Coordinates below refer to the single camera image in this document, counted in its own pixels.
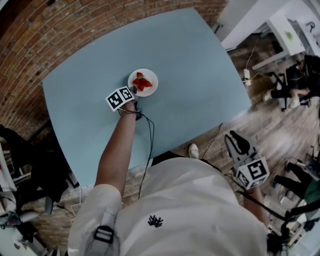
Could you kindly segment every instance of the brick wall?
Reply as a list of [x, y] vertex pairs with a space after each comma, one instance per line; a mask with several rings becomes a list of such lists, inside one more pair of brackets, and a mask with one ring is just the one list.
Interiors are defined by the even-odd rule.
[[42, 80], [91, 41], [194, 7], [212, 26], [228, 0], [9, 0], [0, 12], [0, 124], [25, 139], [48, 119]]

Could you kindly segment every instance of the white plate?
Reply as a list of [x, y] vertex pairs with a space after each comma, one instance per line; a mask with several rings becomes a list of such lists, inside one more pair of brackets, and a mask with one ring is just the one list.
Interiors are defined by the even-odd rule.
[[145, 87], [143, 91], [140, 91], [137, 88], [136, 95], [139, 96], [139, 97], [150, 96], [158, 88], [158, 78], [157, 78], [156, 74], [152, 70], [147, 69], [147, 68], [139, 68], [139, 69], [133, 71], [129, 75], [129, 78], [128, 78], [128, 87], [129, 88], [134, 86], [133, 81], [137, 78], [137, 72], [142, 73], [144, 78], [147, 79], [152, 84], [152, 86], [151, 87]]

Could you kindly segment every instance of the white t-shirt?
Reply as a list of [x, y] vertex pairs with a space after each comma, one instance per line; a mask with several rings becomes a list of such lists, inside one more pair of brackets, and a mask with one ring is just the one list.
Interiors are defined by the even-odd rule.
[[120, 192], [111, 185], [89, 193], [71, 227], [70, 256], [84, 255], [105, 211], [115, 216], [121, 256], [267, 255], [267, 229], [238, 204], [218, 170], [179, 157], [147, 172], [141, 198], [124, 209]]

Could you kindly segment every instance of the power strip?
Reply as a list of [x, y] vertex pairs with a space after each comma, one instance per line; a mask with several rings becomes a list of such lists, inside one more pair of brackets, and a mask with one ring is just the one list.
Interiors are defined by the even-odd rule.
[[245, 85], [246, 86], [250, 86], [251, 85], [251, 81], [247, 80], [247, 79], [250, 79], [250, 70], [249, 69], [244, 69], [243, 70], [243, 77], [245, 79]]

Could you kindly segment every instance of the red strawberry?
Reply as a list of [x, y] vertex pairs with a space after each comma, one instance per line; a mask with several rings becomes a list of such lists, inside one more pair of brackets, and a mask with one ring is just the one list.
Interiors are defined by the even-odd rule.
[[150, 83], [149, 81], [147, 81], [144, 86], [145, 86], [145, 87], [151, 87], [151, 86], [152, 86], [152, 83]]
[[133, 83], [134, 85], [139, 85], [139, 84], [140, 84], [139, 78], [134, 79], [132, 83]]
[[140, 72], [137, 72], [137, 73], [136, 73], [136, 77], [139, 78], [139, 79], [141, 79], [141, 78], [144, 77], [144, 74], [142, 74], [142, 73], [140, 73]]
[[138, 88], [139, 88], [139, 90], [140, 90], [141, 92], [143, 92], [144, 89], [145, 89], [145, 87], [144, 87], [143, 85], [138, 85]]
[[148, 80], [145, 78], [140, 79], [140, 85], [145, 85]]

